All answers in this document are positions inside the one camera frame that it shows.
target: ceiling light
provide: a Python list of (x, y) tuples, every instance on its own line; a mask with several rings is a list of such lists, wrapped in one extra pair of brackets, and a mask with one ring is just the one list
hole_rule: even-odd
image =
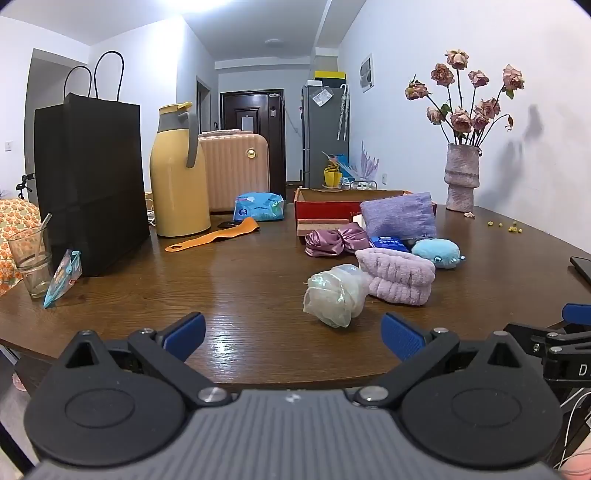
[(232, 0), (163, 0), (166, 5), (173, 7), (181, 14), (213, 10), (230, 3), (230, 1)]
[(279, 40), (278, 38), (272, 38), (270, 40), (267, 40), (265, 42), (265, 45), (267, 47), (271, 47), (271, 48), (280, 48), (285, 44), (285, 42), (283, 40)]

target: metal screw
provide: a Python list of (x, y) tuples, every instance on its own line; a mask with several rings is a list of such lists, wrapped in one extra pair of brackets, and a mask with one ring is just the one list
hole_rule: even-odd
[(225, 400), (228, 396), (228, 392), (220, 387), (207, 387), (201, 390), (197, 396), (199, 397), (199, 400), (204, 401), (205, 403), (217, 403)]
[(388, 398), (388, 390), (378, 385), (372, 385), (359, 390), (359, 396), (365, 401), (381, 401)]

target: red cardboard box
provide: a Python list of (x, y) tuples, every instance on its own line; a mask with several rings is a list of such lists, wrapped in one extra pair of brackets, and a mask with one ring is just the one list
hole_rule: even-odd
[(331, 230), (353, 221), (361, 213), (361, 202), (400, 197), (407, 190), (314, 190), (299, 188), (295, 192), (297, 235), (314, 230)]

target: black phone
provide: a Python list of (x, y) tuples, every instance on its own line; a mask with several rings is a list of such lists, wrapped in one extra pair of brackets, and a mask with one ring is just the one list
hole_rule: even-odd
[(591, 260), (588, 258), (570, 257), (570, 262), (574, 265), (587, 283), (591, 284)]

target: purple satin scrunchie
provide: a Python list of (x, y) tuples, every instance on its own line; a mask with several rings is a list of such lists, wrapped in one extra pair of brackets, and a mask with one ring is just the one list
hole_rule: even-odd
[(311, 257), (337, 257), (343, 251), (354, 253), (370, 247), (368, 234), (357, 223), (306, 235), (306, 253)]

